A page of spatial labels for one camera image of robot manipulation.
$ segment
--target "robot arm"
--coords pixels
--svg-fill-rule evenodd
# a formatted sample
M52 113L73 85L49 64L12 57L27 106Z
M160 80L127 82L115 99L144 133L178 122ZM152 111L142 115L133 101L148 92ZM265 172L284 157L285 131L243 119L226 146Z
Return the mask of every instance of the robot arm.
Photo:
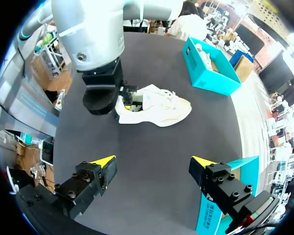
M115 61L124 51L123 20L176 19L182 0L52 0L59 36L78 71Z
M115 107L119 95L131 103L129 92L137 90L123 83L123 20L174 20L182 6L183 0L52 0L27 20L19 38L29 38L52 10L59 37L77 71L83 72L84 106L103 115Z

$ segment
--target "white shoe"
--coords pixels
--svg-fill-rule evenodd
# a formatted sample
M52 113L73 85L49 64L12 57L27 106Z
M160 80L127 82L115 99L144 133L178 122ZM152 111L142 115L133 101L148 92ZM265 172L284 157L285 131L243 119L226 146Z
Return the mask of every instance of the white shoe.
M171 126L186 118L192 110L187 100L152 84L133 94L133 102L140 105L132 105L128 110L124 106L123 97L118 97L115 109L120 116L120 124L149 121L160 127Z

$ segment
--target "teal box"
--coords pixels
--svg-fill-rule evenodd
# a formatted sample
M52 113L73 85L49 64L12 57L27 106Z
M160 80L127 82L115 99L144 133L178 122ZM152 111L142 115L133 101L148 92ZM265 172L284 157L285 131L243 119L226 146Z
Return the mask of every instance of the teal box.
M197 43L201 44L203 51L210 54L219 73L207 69L195 47ZM193 87L229 96L242 85L230 62L219 49L198 39L188 38L183 47L183 55Z

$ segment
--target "screw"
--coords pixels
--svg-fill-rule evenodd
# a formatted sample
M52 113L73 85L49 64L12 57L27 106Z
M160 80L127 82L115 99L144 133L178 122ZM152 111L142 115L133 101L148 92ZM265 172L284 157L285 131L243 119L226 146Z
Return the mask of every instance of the screw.
M235 178L235 175L234 174L229 174L229 176L227 177L228 180L233 180Z
M223 183L223 178L219 177L219 178L217 179L217 184L219 185L219 184L222 184L222 183Z
M251 192L253 186L252 185L246 185L244 192Z
M76 194L75 194L75 192L73 192L73 191L69 191L69 192L68 192L68 196L69 196L71 199L76 198Z
M88 176L85 176L85 177L83 178L83 180L86 181L87 183L90 182L90 178L89 178Z
M87 56L83 53L78 53L76 57L79 62L83 62L87 59Z
M232 196L232 198L234 199L234 200L236 200L238 197L239 197L239 193L238 192L236 192L236 191L234 191L232 194L231 194L231 196Z
M27 201L26 204L31 207L32 205L34 205L34 203L32 201Z
M41 198L42 198L42 197L41 197L39 194L36 194L36 195L35 195L35 199L36 199L36 201L40 201Z

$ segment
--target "black table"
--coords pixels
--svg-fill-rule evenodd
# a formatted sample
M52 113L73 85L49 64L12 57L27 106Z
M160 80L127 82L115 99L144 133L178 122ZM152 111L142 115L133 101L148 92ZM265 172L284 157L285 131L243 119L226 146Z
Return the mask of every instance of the black table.
M85 85L74 78L56 132L55 181L67 180L81 161L116 155L118 173L108 190L76 221L110 235L195 235L200 191L188 173L190 158L229 162L242 157L232 100L191 86L183 41L124 35L124 80L175 91L190 101L192 112L169 127L121 125L112 113L91 115L82 103Z

